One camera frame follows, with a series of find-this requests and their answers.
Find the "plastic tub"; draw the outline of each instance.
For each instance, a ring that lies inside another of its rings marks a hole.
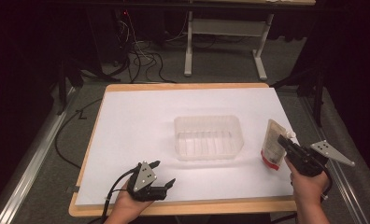
[[[180,161],[230,160],[244,145],[235,116],[178,117],[174,123]]]

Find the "person's arm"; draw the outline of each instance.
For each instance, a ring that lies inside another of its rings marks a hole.
[[[285,158],[285,162],[287,162],[292,172],[293,197],[297,207],[299,223],[330,223],[322,211],[320,202],[320,196],[328,183],[327,175],[324,172],[314,177],[301,175],[287,158]]]
[[[121,187],[127,188],[127,182]],[[105,224],[127,224],[136,219],[153,202],[137,202],[130,194],[121,190]]]

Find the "desk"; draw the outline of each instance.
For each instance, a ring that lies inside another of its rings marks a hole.
[[[221,0],[220,2],[228,3],[259,3],[265,4],[261,0]],[[287,4],[297,6],[313,6],[315,0],[294,0],[294,1],[277,1],[275,4]],[[267,35],[269,34],[270,26],[272,25],[274,14],[269,14],[266,21],[227,21],[227,20],[205,20],[194,19],[192,11],[188,12],[188,42],[185,54],[185,72],[184,75],[189,77],[192,75],[192,35],[193,34],[208,34],[208,35],[239,35],[239,36],[258,36],[260,44],[257,49],[252,50],[252,57],[255,62],[259,79],[267,80],[267,75],[264,71],[261,54]]]
[[[110,85],[107,92],[113,91],[169,91],[169,90],[205,90],[205,89],[241,89],[241,88],[267,88],[266,84],[157,84],[157,85]],[[97,122],[94,125],[91,143],[88,146],[87,153],[80,171],[77,186],[82,184],[82,178],[85,174],[86,164],[90,155],[91,145],[93,144],[94,135],[97,130]],[[78,193],[74,193],[69,213],[74,217],[100,216],[103,205],[76,205]],[[203,200],[187,202],[170,202],[154,203],[146,209],[144,216],[167,216],[167,215],[195,215],[195,214],[232,214],[232,213],[262,213],[262,212],[279,212],[295,211],[296,206],[292,196],[276,197],[259,197],[250,199],[233,199],[233,200]]]

